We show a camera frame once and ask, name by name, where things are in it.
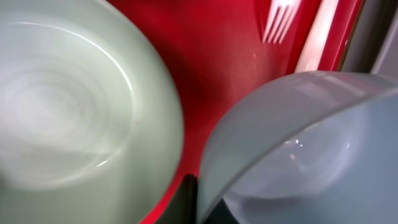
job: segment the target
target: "white plate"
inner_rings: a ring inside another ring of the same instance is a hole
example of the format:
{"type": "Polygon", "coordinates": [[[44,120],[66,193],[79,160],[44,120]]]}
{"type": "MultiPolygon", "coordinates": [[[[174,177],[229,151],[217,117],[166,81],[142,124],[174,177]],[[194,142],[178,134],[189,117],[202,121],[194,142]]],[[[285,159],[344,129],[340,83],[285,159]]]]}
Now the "white plate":
{"type": "Polygon", "coordinates": [[[0,223],[134,223],[183,138],[159,55],[105,1],[0,3],[0,223]]]}

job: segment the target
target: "white fork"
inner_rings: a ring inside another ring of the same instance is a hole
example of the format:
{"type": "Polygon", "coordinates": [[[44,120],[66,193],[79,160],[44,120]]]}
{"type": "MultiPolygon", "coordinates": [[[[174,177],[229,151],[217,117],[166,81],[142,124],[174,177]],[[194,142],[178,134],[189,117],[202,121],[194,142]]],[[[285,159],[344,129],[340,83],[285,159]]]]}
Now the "white fork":
{"type": "Polygon", "coordinates": [[[283,41],[300,3],[301,0],[271,0],[266,30],[262,36],[263,43],[283,41]]]}

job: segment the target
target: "white bowl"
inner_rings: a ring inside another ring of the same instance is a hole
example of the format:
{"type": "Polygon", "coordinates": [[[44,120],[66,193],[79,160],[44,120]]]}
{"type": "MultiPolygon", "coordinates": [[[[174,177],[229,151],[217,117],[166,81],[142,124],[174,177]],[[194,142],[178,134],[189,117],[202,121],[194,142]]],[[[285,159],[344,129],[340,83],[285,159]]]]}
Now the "white bowl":
{"type": "Polygon", "coordinates": [[[149,41],[106,1],[5,0],[0,51],[0,223],[143,218],[183,141],[149,41]]]}
{"type": "Polygon", "coordinates": [[[397,113],[398,82],[383,76],[303,72],[258,88],[206,144],[198,223],[222,198],[239,223],[396,220],[397,113]]]}

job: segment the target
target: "red dish rack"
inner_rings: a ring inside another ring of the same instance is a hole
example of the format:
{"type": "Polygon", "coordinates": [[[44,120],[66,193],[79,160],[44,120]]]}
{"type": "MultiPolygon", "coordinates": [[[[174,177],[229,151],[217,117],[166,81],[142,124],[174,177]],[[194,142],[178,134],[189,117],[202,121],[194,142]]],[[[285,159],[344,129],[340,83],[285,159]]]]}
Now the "red dish rack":
{"type": "MultiPolygon", "coordinates": [[[[281,44],[263,44],[271,0],[109,0],[151,41],[180,95],[185,142],[177,173],[142,223],[154,223],[182,177],[198,174],[218,120],[255,88],[294,72],[320,0],[302,0],[281,44]]],[[[319,70],[336,70],[361,0],[340,1],[319,70]]]]}

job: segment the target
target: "red tray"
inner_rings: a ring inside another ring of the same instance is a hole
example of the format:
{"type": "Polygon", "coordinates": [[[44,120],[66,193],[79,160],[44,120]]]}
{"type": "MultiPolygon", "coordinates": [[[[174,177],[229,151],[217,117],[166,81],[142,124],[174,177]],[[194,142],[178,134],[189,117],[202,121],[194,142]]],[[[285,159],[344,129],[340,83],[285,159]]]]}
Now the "red tray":
{"type": "MultiPolygon", "coordinates": [[[[142,222],[154,223],[182,177],[198,174],[202,149],[222,115],[255,88],[294,72],[320,0],[302,0],[280,45],[261,43],[270,0],[109,1],[152,42],[182,102],[182,160],[163,199],[142,222]]],[[[340,1],[320,68],[336,68],[359,3],[340,1]]]]}

